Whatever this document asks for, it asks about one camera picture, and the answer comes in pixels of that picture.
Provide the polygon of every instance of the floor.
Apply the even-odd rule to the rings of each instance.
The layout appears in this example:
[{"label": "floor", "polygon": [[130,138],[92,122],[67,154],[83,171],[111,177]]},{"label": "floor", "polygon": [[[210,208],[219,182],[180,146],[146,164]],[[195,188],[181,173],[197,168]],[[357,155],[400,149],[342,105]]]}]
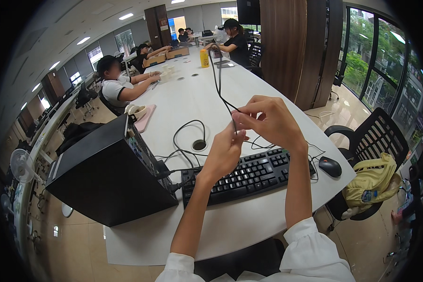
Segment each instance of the floor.
[{"label": "floor", "polygon": [[[344,86],[333,87],[340,96],[338,101],[333,95],[333,100],[325,107],[311,109],[306,113],[311,115],[310,118],[322,130],[331,125],[345,125],[356,129],[370,115],[369,110]],[[99,99],[91,104],[100,109],[94,110],[92,117],[88,114],[86,121],[106,123],[115,117]],[[313,117],[325,110],[334,113],[322,119]],[[83,122],[83,113],[83,109],[74,110],[77,119],[69,117],[68,124]],[[330,138],[337,147],[349,146],[348,139],[341,134],[333,134]],[[56,133],[45,151],[55,158],[55,150],[61,142],[61,135]],[[38,187],[37,194],[42,189],[43,187]],[[150,282],[163,270],[163,266],[108,264],[104,226],[76,211],[70,217],[64,217],[60,200],[51,197],[49,193],[45,194],[48,201],[41,207],[44,214],[38,210],[35,198],[30,210],[34,230],[38,231],[41,241],[36,244],[36,248],[28,241],[32,271],[41,281]],[[335,242],[340,257],[349,262],[356,281],[383,281],[385,273],[393,267],[389,259],[384,264],[383,258],[388,252],[397,249],[397,230],[391,221],[390,211],[396,210],[403,203],[402,199],[404,194],[401,191],[386,200],[372,217],[364,221],[336,222],[334,231],[330,233],[327,232],[327,227],[332,222],[331,215],[323,207],[316,212],[314,218],[318,230]],[[283,240],[282,234],[275,237]]]}]

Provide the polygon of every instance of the black cap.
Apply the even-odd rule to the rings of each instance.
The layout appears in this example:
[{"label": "black cap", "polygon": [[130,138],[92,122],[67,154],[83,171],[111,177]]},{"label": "black cap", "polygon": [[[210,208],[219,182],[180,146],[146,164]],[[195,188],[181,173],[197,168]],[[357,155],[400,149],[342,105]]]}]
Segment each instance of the black cap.
[{"label": "black cap", "polygon": [[116,57],[113,57],[112,55],[103,56],[102,59],[100,59],[99,62],[97,63],[97,72],[99,73],[99,75],[103,77],[103,73],[105,71],[108,71],[111,68],[111,66],[115,64],[115,62],[120,64],[119,59]]},{"label": "black cap", "polygon": [[227,27],[238,27],[238,26],[239,26],[239,23],[235,19],[228,19],[228,20],[226,20],[224,22],[224,28],[227,28]]}]

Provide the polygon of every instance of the keyboard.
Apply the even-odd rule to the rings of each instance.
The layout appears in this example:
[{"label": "keyboard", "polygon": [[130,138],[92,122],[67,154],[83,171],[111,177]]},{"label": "keyboard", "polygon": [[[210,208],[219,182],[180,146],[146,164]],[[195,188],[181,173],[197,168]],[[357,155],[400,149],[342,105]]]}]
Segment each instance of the keyboard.
[{"label": "keyboard", "polygon": [[[186,208],[191,198],[198,171],[181,171],[183,203]],[[273,190],[288,183],[290,153],[280,148],[240,158],[235,170],[214,184],[208,206],[225,203]],[[309,161],[310,176],[316,173]]]}]

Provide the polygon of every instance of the white shirt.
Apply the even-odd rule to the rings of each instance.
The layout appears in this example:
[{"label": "white shirt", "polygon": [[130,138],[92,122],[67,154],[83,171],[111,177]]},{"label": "white shirt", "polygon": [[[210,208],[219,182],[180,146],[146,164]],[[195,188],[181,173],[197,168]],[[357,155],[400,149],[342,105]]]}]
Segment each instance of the white shirt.
[{"label": "white shirt", "polygon": [[130,76],[121,75],[117,80],[104,80],[102,86],[103,97],[113,106],[125,108],[130,101],[120,101],[119,96],[124,88],[133,89]]},{"label": "white shirt", "polygon": [[[285,250],[279,270],[265,277],[244,271],[237,281],[263,282],[348,282],[355,279],[351,274],[348,262],[338,256],[337,247],[326,235],[318,232],[313,217],[304,219],[284,234],[288,247]],[[204,282],[193,273],[194,258],[188,255],[170,253],[163,272],[156,282]],[[211,282],[235,282],[228,274],[224,274]]]}]

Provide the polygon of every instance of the desktop computer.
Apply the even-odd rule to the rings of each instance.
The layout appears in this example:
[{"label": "desktop computer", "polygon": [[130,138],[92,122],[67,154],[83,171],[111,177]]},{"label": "desktop computer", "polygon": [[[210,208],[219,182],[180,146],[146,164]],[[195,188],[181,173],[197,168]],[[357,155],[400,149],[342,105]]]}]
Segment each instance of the desktop computer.
[{"label": "desktop computer", "polygon": [[178,205],[166,169],[121,115],[62,153],[51,165],[46,189],[66,205],[108,227]]}]

